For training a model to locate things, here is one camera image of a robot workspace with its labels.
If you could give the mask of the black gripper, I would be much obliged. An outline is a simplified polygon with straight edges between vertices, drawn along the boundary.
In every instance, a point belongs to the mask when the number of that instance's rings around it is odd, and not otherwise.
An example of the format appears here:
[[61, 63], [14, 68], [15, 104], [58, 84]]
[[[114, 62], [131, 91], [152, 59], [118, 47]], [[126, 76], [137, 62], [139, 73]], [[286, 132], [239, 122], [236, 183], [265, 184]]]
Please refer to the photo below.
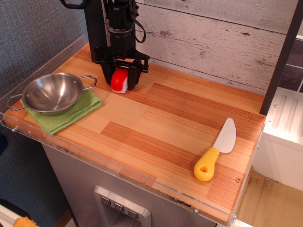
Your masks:
[[111, 85], [112, 76], [117, 68], [128, 69], [128, 89], [133, 90], [138, 84], [140, 70], [149, 71], [149, 56], [136, 49], [135, 28], [109, 28], [110, 45], [95, 47], [95, 60], [101, 65], [105, 80]]

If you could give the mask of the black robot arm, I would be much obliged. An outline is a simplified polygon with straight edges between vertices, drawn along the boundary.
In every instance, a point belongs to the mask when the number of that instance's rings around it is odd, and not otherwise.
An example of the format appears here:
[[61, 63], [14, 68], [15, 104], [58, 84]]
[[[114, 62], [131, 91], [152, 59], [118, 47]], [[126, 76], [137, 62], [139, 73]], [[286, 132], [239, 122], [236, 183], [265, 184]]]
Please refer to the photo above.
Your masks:
[[150, 57], [136, 49], [137, 43], [143, 43], [136, 37], [136, 27], [143, 26], [136, 20], [139, 6], [134, 0], [103, 1], [110, 36], [110, 45], [96, 47], [96, 62], [101, 65], [107, 84], [113, 92], [123, 94], [133, 90], [138, 84], [140, 74], [149, 71]]

